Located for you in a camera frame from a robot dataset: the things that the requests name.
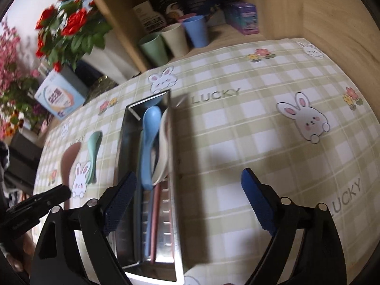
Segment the plastic cup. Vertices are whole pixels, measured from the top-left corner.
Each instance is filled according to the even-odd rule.
[[[185,29],[181,24],[171,24],[161,30],[161,35],[170,48],[173,56],[179,58],[189,53]]]
[[[158,67],[168,63],[168,54],[165,50],[163,38],[159,32],[144,36],[140,39],[138,44],[153,66]]]
[[[204,16],[197,15],[185,19],[182,24],[195,48],[206,47],[210,43]]]
[[[188,18],[191,18],[191,17],[194,17],[194,16],[196,16],[196,13],[186,14],[186,15],[183,15],[183,16],[179,17],[177,19],[177,21],[181,24],[184,20],[186,20]]]

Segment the white vase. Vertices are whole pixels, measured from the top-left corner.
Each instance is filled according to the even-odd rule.
[[[113,30],[105,35],[105,41],[106,48],[104,50],[94,46],[91,54],[84,55],[82,59],[118,84],[138,75],[139,70]]]

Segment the box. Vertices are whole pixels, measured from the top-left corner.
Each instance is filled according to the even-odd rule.
[[[147,33],[175,24],[177,18],[184,15],[178,0],[149,0],[133,9]]]
[[[154,10],[165,17],[167,24],[176,24],[177,19],[184,15],[184,10],[178,0],[149,0]]]
[[[246,2],[225,3],[226,22],[244,35],[259,33],[256,6]]]
[[[149,1],[135,6],[133,10],[147,33],[161,30],[167,26],[164,16],[153,10]]]
[[[185,13],[197,13],[206,17],[207,26],[225,24],[224,13],[220,8],[220,0],[181,0]]]
[[[61,72],[52,70],[41,83],[35,99],[59,120],[83,105],[88,88],[67,66]]]

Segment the beige cup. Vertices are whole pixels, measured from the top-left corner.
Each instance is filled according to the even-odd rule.
[[[170,48],[175,58],[179,58],[189,53],[185,29],[181,24],[171,24],[161,30],[161,35]]]

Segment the tablecloth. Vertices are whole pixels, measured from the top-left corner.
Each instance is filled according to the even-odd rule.
[[[89,136],[101,130],[97,183],[87,186],[84,198],[71,198],[71,207],[99,198],[114,182],[125,107],[166,88],[176,105],[177,203],[187,276],[201,285],[244,284],[264,253],[270,236],[241,188],[245,167],[298,205],[325,202],[347,269],[374,249],[380,235],[380,125],[353,82],[305,39],[221,48],[151,69],[99,96],[48,136],[34,193],[61,183],[61,155],[81,141],[72,185],[76,164],[83,168],[89,160]],[[35,241],[43,220],[33,229]],[[94,277],[80,234],[78,241]],[[287,268],[296,255],[292,250]]]

